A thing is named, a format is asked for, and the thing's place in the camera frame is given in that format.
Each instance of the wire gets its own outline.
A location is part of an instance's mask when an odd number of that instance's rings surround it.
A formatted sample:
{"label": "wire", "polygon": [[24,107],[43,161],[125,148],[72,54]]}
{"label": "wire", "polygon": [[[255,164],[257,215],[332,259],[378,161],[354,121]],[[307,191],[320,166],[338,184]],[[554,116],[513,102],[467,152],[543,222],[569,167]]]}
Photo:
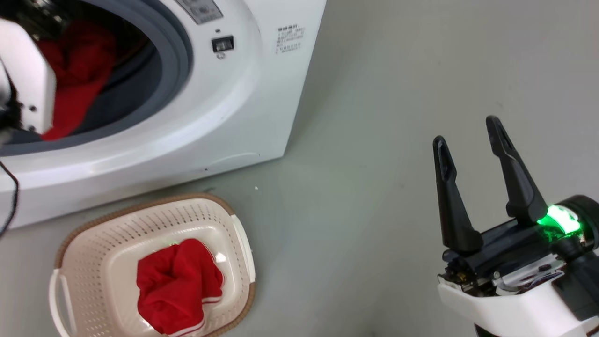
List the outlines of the wire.
{"label": "wire", "polygon": [[6,222],[4,222],[4,225],[2,226],[2,228],[0,228],[0,239],[2,239],[2,236],[4,235],[4,233],[6,233],[6,230],[8,229],[8,226],[13,221],[14,214],[17,212],[17,205],[19,203],[19,180],[17,179],[17,177],[14,176],[14,174],[12,174],[6,168],[6,166],[4,166],[4,163],[2,163],[1,161],[0,161],[0,167],[14,181],[13,207],[10,210],[10,214],[8,215],[8,218],[6,219]]}

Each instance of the led light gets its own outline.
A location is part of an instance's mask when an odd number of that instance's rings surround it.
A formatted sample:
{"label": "led light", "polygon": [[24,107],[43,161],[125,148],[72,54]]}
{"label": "led light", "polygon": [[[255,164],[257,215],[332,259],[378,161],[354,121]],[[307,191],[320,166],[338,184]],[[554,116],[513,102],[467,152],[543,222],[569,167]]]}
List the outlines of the led light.
{"label": "led light", "polygon": [[559,205],[549,206],[547,215],[539,219],[537,223],[550,242],[564,236],[580,233],[582,229],[578,216],[571,210]]}

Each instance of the printed label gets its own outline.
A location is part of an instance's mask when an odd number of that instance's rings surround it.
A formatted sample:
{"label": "printed label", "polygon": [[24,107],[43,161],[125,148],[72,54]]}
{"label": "printed label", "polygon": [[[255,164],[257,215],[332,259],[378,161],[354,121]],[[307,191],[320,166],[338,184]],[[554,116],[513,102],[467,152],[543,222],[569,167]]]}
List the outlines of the printed label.
{"label": "printed label", "polygon": [[212,0],[176,1],[198,25],[223,17],[223,13],[220,12],[219,7]]}
{"label": "printed label", "polygon": [[289,53],[300,49],[304,31],[305,28],[298,25],[279,27],[276,54]]}

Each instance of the white basket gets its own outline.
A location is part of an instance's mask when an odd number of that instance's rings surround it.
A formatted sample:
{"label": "white basket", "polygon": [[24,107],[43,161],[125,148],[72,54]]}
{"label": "white basket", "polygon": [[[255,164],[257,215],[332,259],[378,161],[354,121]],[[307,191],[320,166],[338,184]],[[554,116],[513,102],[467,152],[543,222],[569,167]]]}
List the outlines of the white basket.
{"label": "white basket", "polygon": [[[188,238],[206,245],[225,277],[222,300],[204,305],[202,329],[188,336],[217,336],[236,326],[254,298],[252,251],[241,222],[224,201],[192,194],[105,216],[67,237],[56,256],[49,291],[50,311],[60,335],[161,336],[137,311],[137,261]],[[58,303],[59,285],[63,309]]]}

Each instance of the white washing machine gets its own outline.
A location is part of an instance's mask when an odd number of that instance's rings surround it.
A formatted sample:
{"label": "white washing machine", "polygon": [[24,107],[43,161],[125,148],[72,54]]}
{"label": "white washing machine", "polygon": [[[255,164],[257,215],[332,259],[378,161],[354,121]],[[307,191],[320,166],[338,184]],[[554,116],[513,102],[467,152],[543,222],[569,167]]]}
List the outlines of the white washing machine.
{"label": "white washing machine", "polygon": [[[148,43],[90,108],[101,121],[0,149],[13,227],[283,155],[326,0],[84,1]],[[0,175],[2,216],[13,190]]]}

